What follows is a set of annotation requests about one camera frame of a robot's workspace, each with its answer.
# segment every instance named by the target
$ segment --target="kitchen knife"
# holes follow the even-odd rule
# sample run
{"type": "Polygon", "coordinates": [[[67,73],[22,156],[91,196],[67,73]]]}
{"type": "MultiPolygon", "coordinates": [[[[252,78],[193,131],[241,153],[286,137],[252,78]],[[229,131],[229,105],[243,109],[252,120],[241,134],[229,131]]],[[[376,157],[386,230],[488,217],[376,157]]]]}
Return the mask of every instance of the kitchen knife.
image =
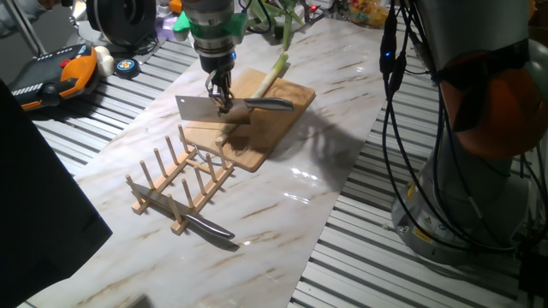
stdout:
{"type": "Polygon", "coordinates": [[[232,108],[226,114],[219,113],[211,98],[176,96],[179,113],[183,120],[226,124],[251,124],[249,110],[253,108],[271,111],[294,111],[293,103],[282,98],[232,98],[232,108]]]}
{"type": "MultiPolygon", "coordinates": [[[[155,192],[152,189],[148,187],[144,187],[139,184],[135,184],[137,187],[137,191],[139,192],[140,196],[144,198],[145,200],[151,200],[154,204],[171,211],[170,202],[168,201],[168,198],[164,196],[162,193],[155,192]]],[[[217,224],[208,221],[204,217],[196,216],[194,211],[188,208],[186,205],[177,202],[175,202],[175,205],[177,209],[179,210],[179,213],[183,216],[185,216],[191,223],[196,225],[196,227],[201,228],[202,230],[206,231],[209,234],[218,236],[223,239],[232,240],[234,239],[234,234],[230,232],[229,230],[218,226],[217,224]]]]}

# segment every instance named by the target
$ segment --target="marble surface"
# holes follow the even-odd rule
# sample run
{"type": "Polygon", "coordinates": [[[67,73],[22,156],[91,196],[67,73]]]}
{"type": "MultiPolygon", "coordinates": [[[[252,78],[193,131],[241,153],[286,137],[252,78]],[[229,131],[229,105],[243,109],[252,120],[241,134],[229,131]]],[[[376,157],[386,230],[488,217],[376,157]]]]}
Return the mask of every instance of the marble surface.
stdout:
{"type": "MultiPolygon", "coordinates": [[[[284,307],[384,101],[378,72],[382,31],[324,19],[295,34],[284,79],[317,97],[254,174],[236,169],[201,214],[236,234],[232,243],[171,233],[154,209],[131,211],[125,174],[146,185],[139,160],[160,175],[152,149],[168,164],[167,134],[177,152],[181,121],[174,96],[200,95],[206,74],[196,62],[76,176],[113,231],[71,278],[29,299],[45,307],[284,307]]],[[[234,77],[267,72],[281,52],[259,35],[238,45],[234,77]]],[[[186,202],[181,178],[199,191],[194,171],[166,188],[186,202]]]]}

